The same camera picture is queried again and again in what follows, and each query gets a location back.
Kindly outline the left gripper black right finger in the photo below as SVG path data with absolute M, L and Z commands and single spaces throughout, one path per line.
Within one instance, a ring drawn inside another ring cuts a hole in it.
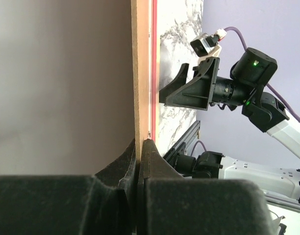
M 263 196 L 245 180 L 185 179 L 145 140 L 137 185 L 140 235 L 273 235 Z

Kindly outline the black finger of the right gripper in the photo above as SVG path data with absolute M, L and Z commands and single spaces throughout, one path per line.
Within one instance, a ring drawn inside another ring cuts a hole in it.
M 207 110 L 215 90 L 219 63 L 218 57 L 209 57 L 193 67 L 193 78 L 170 94 L 164 105 Z
M 166 98 L 181 86 L 186 84 L 189 64 L 183 63 L 176 75 L 176 77 L 164 88 L 159 91 L 159 102 L 165 103 Z

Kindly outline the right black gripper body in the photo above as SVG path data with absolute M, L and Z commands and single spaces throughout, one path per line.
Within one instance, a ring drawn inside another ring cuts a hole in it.
M 230 78 L 217 77 L 211 106 L 234 111 L 242 107 L 242 115 L 260 131 L 267 132 L 284 120 L 289 120 L 285 106 L 264 88 L 278 68 L 276 59 L 247 48 L 230 70 Z

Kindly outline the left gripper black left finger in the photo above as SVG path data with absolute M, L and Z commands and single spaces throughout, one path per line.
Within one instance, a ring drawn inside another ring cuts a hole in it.
M 135 141 L 94 175 L 0 176 L 0 235 L 129 235 Z

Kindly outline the pink wooden picture frame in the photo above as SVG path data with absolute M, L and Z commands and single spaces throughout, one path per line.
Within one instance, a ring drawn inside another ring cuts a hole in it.
M 149 1 L 149 139 L 156 142 L 159 133 L 160 36 L 157 1 Z

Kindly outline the brown fibreboard backing board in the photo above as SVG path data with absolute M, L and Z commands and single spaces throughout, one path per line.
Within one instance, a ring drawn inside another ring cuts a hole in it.
M 0 0 L 0 175 L 93 174 L 134 137 L 131 3 Z

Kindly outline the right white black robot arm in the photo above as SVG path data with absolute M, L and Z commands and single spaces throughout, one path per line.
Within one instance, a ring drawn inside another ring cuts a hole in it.
M 176 77 L 159 92 L 159 101 L 171 107 L 221 112 L 205 123 L 207 128 L 224 129 L 225 139 L 235 147 L 251 137 L 252 128 L 274 138 L 300 159 L 300 123 L 285 103 L 264 91 L 277 70 L 277 61 L 247 48 L 230 70 L 230 77 L 218 76 L 220 59 L 209 56 L 193 67 L 181 65 Z M 262 143 L 253 143 L 250 160 L 240 161 L 222 153 L 205 150 L 198 157 L 188 156 L 183 146 L 171 148 L 164 159 L 180 174 L 192 178 L 245 179 L 262 190 L 300 203 L 300 168 L 280 167 L 276 155 L 264 153 Z

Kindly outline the aluminium extrusion rail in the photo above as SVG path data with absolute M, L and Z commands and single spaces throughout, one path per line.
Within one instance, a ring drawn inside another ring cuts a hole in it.
M 198 138 L 200 132 L 200 121 L 196 120 L 178 141 L 163 156 L 168 163 L 173 164 L 177 155 L 186 155 L 188 147 Z

